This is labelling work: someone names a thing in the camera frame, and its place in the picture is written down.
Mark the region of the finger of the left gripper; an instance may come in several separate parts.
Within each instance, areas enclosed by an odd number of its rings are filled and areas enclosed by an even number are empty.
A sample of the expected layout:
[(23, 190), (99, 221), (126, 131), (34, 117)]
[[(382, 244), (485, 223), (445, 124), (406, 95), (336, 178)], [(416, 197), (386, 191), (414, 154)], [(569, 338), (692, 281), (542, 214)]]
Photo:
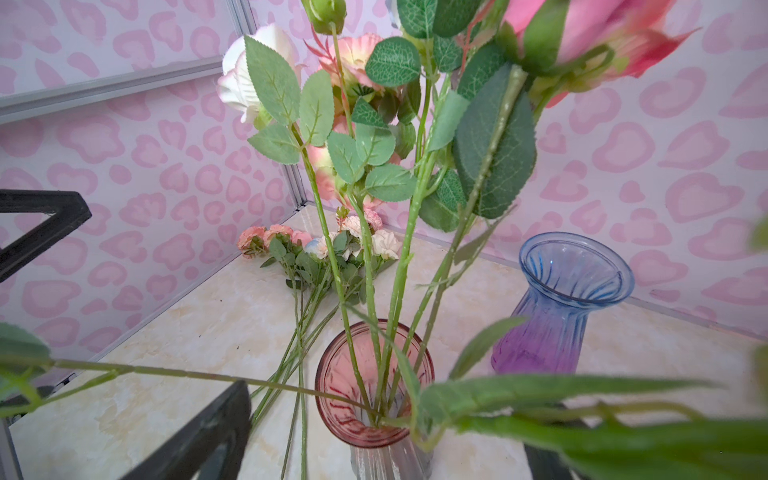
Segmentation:
[(1, 249), (1, 281), (42, 255), (92, 217), (75, 191), (1, 190), (1, 213), (42, 213), (48, 218)]

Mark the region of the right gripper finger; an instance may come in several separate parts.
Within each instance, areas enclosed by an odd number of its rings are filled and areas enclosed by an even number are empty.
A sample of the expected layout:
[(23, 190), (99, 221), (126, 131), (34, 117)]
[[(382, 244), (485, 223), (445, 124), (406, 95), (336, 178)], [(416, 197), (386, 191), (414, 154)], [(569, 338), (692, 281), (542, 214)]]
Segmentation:
[(251, 400), (239, 380), (128, 472), (126, 479), (235, 479), (245, 454)]

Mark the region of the red grey glass vase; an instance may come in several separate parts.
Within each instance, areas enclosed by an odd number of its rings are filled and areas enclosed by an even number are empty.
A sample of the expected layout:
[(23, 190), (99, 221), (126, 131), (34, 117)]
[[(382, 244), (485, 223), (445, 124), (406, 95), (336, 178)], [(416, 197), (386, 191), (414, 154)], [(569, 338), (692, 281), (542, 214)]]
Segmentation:
[(379, 388), (379, 364), (369, 326), (358, 322), (325, 349), (315, 374), (316, 399), (325, 427), (350, 449), (357, 479), (428, 479), (433, 454), (417, 447), (405, 427), (379, 426), (365, 408), (385, 407), (389, 418), (404, 417), (411, 405), (405, 382)]

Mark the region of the cream white rose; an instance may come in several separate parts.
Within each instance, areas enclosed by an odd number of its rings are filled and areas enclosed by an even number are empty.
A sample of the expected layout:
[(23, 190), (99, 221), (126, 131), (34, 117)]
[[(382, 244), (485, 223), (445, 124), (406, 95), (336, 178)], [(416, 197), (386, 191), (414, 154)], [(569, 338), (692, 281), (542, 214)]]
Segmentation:
[[(335, 104), (341, 94), (339, 80), (348, 75), (341, 63), (332, 60), (305, 83), (298, 80), (292, 46), (287, 34), (275, 24), (254, 35), (238, 38), (222, 60), (223, 75), (217, 81), (221, 101), (241, 112), (257, 132), (249, 142), (263, 156), (281, 164), (303, 162), (313, 187), (319, 188), (339, 156), (355, 158), (358, 140), (347, 135), (336, 118)], [(372, 244), (364, 210), (354, 194), (346, 199), (348, 210), (362, 223), (365, 275), (357, 267), (343, 267), (334, 250), (331, 234), (324, 229), (329, 247), (324, 260), (308, 255), (287, 238), (275, 237), (264, 256), (267, 265), (278, 264), (294, 295), (296, 327), (279, 367), (256, 393), (262, 401), (255, 413), (261, 418), (273, 397), (285, 389), (292, 377), (303, 376), (303, 363), (312, 342), (323, 329), (314, 322), (320, 302), (330, 291), (340, 299), (338, 307), (355, 304), (372, 289)]]

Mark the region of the dark blue rose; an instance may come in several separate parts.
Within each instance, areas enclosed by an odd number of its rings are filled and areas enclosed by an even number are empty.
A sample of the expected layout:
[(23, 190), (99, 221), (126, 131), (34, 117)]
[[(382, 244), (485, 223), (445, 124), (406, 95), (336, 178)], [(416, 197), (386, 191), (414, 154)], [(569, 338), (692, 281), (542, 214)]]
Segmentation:
[[(713, 386), (694, 380), (607, 376), (506, 375), (464, 378), (491, 347), (492, 336), (520, 323), (521, 317), (497, 321), (464, 348), (449, 379), (433, 383), (434, 368), (426, 354), (425, 366), (408, 368), (405, 387), (410, 413), (386, 418), (372, 413), (379, 426), (407, 428), (413, 443), (431, 452), (446, 430), (510, 438), (526, 445), (534, 479), (767, 479), (767, 417), (708, 418), (685, 405), (671, 402), (634, 402), (566, 408), (562, 400), (594, 394), (635, 394), (688, 387)], [(415, 362), (422, 339), (399, 326), (394, 354), (398, 362)], [(18, 326), (1, 323), (1, 418), (37, 410), (59, 398), (42, 397), (32, 379), (61, 361), (38, 337)], [(86, 362), (85, 370), (103, 374), (80, 390), (94, 388), (129, 373), (202, 378), (248, 385), (264, 380), (227, 377), (184, 370)], [(684, 421), (629, 426), (625, 414), (667, 412)]]

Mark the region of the pink spray rose stem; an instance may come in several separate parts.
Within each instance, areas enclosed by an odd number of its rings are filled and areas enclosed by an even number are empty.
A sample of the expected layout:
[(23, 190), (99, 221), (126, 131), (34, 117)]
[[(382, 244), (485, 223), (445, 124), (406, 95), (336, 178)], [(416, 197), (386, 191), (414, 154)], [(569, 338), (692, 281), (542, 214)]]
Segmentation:
[[(339, 156), (335, 167), (326, 173), (321, 186), (333, 188), (333, 196), (345, 207), (354, 194), (366, 208), (375, 211), (381, 204), (409, 202), (415, 193), (415, 119), (408, 102), (423, 98), (420, 61), (415, 48), (404, 36), (382, 38), (375, 33), (344, 37), (346, 18), (343, 1), (306, 1), (303, 7), (317, 39), (312, 47), (321, 68), (332, 60), (341, 63), (347, 77), (339, 80), (340, 96), (335, 104), (336, 118), (344, 123), (347, 135), (358, 140), (355, 158)], [(313, 187), (316, 200), (323, 197)], [(368, 326), (379, 312), (372, 289), (360, 296), (365, 303)], [(389, 311), (384, 324), (370, 328), (379, 364), (379, 381), (391, 381), (395, 366), (396, 327), (390, 328)]]

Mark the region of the purple glass vase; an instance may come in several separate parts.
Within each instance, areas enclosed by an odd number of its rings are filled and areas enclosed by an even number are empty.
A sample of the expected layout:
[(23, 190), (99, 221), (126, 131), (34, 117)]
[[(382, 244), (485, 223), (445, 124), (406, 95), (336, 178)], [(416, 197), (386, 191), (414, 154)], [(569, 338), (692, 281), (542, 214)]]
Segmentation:
[(634, 274), (609, 247), (567, 232), (531, 237), (519, 263), (528, 290), (513, 314), (526, 321), (495, 344), (491, 366), (498, 374), (573, 374), (589, 314), (627, 299)]

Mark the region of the red pink rose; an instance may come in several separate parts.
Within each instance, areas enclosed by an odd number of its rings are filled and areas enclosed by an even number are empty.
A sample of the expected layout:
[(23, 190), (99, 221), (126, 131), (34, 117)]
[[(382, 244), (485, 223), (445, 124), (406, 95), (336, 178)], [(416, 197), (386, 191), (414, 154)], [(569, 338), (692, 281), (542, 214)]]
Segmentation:
[[(669, 9), (667, 1), (497, 1), (489, 26), (472, 32), (469, 60), (460, 70), (450, 112), (462, 116), (503, 65), (520, 66), (528, 74), (525, 92), (534, 122), (536, 157), (531, 177), (537, 160), (535, 127), (545, 107), (558, 97), (591, 90), (606, 80), (638, 77), (669, 56), (681, 44), (680, 37), (668, 36), (660, 29)], [(459, 203), (471, 188), (454, 158), (458, 123), (437, 123), (442, 138), (437, 146), (447, 152), (449, 169), (424, 206), (430, 225), (453, 233)], [(510, 199), (509, 213), (528, 180), (520, 184), (510, 173), (493, 174), (487, 182), (490, 200), (480, 204)], [(487, 234), (470, 244), (462, 240), (449, 273), (451, 285), (487, 242)], [(492, 352), (514, 327), (504, 327), (492, 336)]]

